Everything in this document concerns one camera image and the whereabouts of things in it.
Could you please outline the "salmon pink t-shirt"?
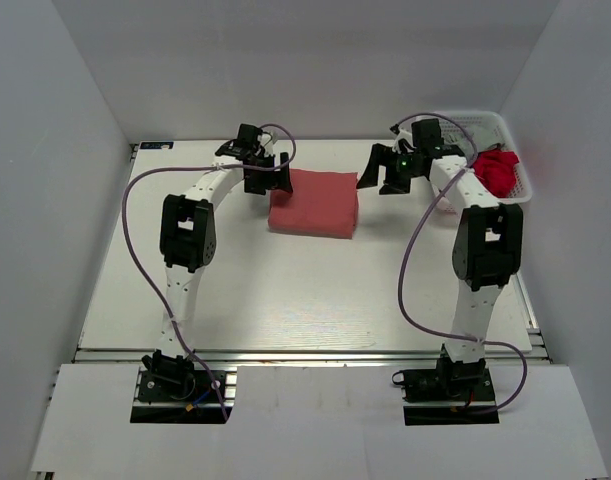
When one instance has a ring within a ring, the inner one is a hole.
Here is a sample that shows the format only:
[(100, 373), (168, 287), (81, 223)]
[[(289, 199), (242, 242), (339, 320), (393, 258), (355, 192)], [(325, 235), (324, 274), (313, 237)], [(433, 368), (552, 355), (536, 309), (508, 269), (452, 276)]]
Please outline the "salmon pink t-shirt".
[(293, 192), (274, 190), (268, 227), (292, 234), (352, 239), (358, 221), (357, 173), (290, 172)]

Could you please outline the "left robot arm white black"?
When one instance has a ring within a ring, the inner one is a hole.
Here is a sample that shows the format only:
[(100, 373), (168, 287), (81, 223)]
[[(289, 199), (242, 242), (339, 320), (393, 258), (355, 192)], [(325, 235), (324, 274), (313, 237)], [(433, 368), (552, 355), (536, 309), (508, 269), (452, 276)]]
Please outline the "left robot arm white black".
[(215, 213), (239, 184), (244, 192), (293, 193), (289, 164), (294, 153), (274, 151), (275, 123), (241, 124), (237, 136), (214, 153), (214, 161), (182, 194), (169, 194), (163, 202), (159, 248), (166, 272), (165, 320), (161, 334), (192, 356), (185, 331), (192, 325), (198, 287), (217, 247)]

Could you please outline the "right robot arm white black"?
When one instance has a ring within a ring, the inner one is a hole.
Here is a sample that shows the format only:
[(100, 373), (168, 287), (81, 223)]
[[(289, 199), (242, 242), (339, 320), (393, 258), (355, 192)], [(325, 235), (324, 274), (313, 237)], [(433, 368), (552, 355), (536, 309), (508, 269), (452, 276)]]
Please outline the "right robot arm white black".
[(465, 366), (477, 366), (489, 345), (487, 333), (495, 303), (519, 270), (523, 211), (493, 195), (474, 169), (479, 149), (472, 134), (438, 113), (410, 115), (391, 127), (391, 145), (372, 146), (360, 189), (403, 195), (411, 182), (424, 178), (459, 215), (452, 249), (452, 268), (459, 281), (450, 331), (440, 333), (442, 354), (450, 363), (436, 374), (438, 390), (457, 399), (469, 391), (473, 377)]

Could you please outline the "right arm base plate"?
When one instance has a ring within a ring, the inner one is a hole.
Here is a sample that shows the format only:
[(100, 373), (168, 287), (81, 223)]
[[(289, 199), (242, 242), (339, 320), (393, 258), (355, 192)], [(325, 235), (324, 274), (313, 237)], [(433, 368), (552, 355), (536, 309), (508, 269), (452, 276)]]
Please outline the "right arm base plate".
[(463, 363), (444, 357), (433, 368), (399, 370), (391, 380), (403, 393), (408, 427), (499, 422), (495, 390), (484, 360)]

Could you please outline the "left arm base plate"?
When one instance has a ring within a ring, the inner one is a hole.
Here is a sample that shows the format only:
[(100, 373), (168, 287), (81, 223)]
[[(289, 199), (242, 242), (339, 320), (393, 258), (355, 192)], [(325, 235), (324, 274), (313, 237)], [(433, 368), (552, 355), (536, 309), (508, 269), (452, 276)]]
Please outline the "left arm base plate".
[(141, 369), (137, 377), (131, 407), (132, 424), (224, 425), (216, 389), (219, 389), (225, 411), (230, 415), (234, 405), (233, 375), (214, 370), (214, 382), (204, 370), (187, 373), (178, 383), (159, 378)]

